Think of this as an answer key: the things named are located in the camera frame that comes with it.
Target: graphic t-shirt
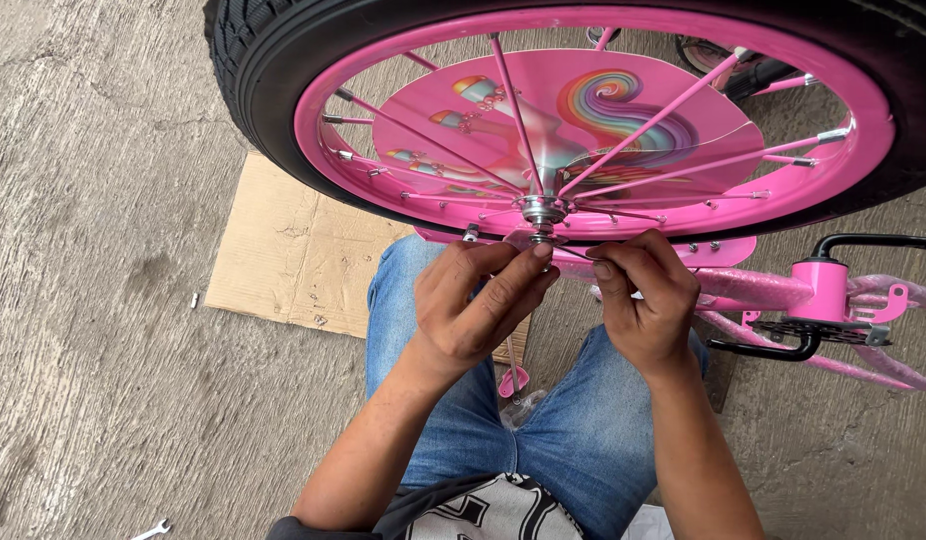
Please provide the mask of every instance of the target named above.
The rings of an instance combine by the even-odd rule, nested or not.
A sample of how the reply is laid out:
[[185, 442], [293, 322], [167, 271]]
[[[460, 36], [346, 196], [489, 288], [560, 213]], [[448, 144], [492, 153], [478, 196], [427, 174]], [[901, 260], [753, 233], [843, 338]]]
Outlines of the graphic t-shirt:
[[400, 490], [373, 532], [326, 532], [285, 517], [267, 540], [582, 539], [576, 521], [527, 475], [501, 472]]

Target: pink frame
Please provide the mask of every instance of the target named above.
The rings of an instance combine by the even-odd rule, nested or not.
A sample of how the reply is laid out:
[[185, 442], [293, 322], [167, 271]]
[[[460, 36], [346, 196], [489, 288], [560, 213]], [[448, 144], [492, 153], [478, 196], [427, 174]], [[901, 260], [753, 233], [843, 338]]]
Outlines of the pink frame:
[[[432, 242], [459, 240], [458, 236], [424, 228], [417, 227], [417, 233]], [[487, 240], [477, 241], [490, 243]], [[926, 287], [886, 275], [847, 278], [846, 267], [839, 264], [797, 262], [793, 264], [793, 276], [789, 277], [728, 268], [741, 263], [753, 252], [755, 237], [720, 242], [718, 249], [700, 245], [690, 251], [688, 244], [674, 245], [673, 248], [700, 282], [696, 314], [743, 343], [784, 348], [719, 312], [742, 312], [743, 324], [756, 320], [762, 312], [771, 311], [822, 320], [880, 323], [900, 316], [906, 309], [926, 310]], [[553, 264], [560, 268], [561, 277], [591, 284], [593, 294], [599, 296], [596, 277], [588, 260], [556, 251]], [[899, 296], [893, 294], [897, 289], [901, 291]], [[833, 311], [835, 306], [838, 306], [838, 311]], [[875, 313], [877, 316], [861, 317], [858, 316], [860, 313]], [[884, 387], [926, 392], [925, 376], [891, 358], [881, 348], [858, 345], [852, 348], [878, 373], [818, 354], [803, 363]]]

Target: hand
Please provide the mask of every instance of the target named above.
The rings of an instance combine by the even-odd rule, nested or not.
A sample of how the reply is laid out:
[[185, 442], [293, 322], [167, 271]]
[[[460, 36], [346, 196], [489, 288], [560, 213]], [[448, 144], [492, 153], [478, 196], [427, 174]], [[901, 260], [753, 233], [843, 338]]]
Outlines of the hand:
[[[446, 246], [414, 284], [419, 329], [413, 340], [426, 352], [417, 355], [420, 361], [455, 382], [540, 305], [560, 276], [555, 266], [542, 272], [552, 258], [553, 246], [545, 242], [523, 252], [505, 242]], [[469, 300], [476, 284], [496, 272]]]
[[[623, 243], [587, 251], [603, 293], [603, 322], [613, 347], [648, 383], [697, 373], [689, 320], [700, 285], [655, 228]], [[630, 295], [639, 291], [643, 299]]]

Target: pink rim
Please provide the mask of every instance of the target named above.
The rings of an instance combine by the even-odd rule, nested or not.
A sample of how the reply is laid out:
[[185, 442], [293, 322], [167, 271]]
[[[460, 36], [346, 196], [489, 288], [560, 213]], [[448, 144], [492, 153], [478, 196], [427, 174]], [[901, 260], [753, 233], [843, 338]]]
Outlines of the pink rim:
[[[809, 158], [825, 159], [815, 167], [784, 166], [738, 185], [726, 192], [738, 198], [721, 199], [716, 208], [695, 203], [656, 212], [666, 215], [664, 223], [627, 217], [618, 217], [613, 223], [607, 215], [580, 212], [569, 216], [571, 227], [560, 230], [560, 234], [570, 240], [618, 240], [638, 234], [650, 226], [671, 237], [694, 235], [789, 215], [850, 188], [872, 171], [890, 148], [894, 126], [888, 104], [877, 85], [855, 66], [818, 45], [756, 24], [690, 11], [655, 7], [563, 6], [462, 17], [409, 30], [347, 55], [327, 68], [302, 93], [294, 118], [301, 151], [327, 178], [361, 199], [403, 215], [459, 229], [478, 222], [481, 231], [504, 236], [522, 223], [516, 212], [498, 212], [505, 209], [507, 200], [500, 201], [502, 204], [451, 203], [440, 206], [437, 200], [403, 198], [400, 192], [405, 190], [405, 185], [399, 180], [387, 175], [368, 179], [364, 165], [339, 159], [332, 150], [352, 149], [335, 129], [321, 121], [325, 101], [340, 85], [362, 70], [425, 45], [492, 32], [597, 26], [592, 24], [593, 21], [600, 21], [598, 26], [653, 30], [721, 41], [732, 39], [739, 46], [812, 73], [844, 102], [853, 120], [845, 140], [821, 145], [805, 153]], [[748, 193], [767, 191], [772, 196], [745, 198]], [[638, 213], [654, 214], [646, 209]]]

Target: concrete floor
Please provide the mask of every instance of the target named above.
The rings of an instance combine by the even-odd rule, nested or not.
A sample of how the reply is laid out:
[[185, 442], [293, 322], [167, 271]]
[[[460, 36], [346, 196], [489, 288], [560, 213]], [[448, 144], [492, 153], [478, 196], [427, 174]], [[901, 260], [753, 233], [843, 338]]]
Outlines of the concrete floor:
[[[130, 537], [164, 517], [172, 538], [262, 537], [362, 400], [361, 340], [189, 309], [249, 148], [200, 8], [0, 2], [0, 539]], [[656, 46], [671, 54], [618, 45]], [[783, 272], [846, 230], [926, 235], [926, 189], [764, 237], [744, 266]], [[926, 252], [844, 253], [926, 285]], [[556, 286], [530, 333], [537, 384], [598, 318], [584, 286]], [[926, 313], [894, 340], [926, 374]], [[925, 394], [742, 358], [720, 418], [769, 534], [926, 538]]]

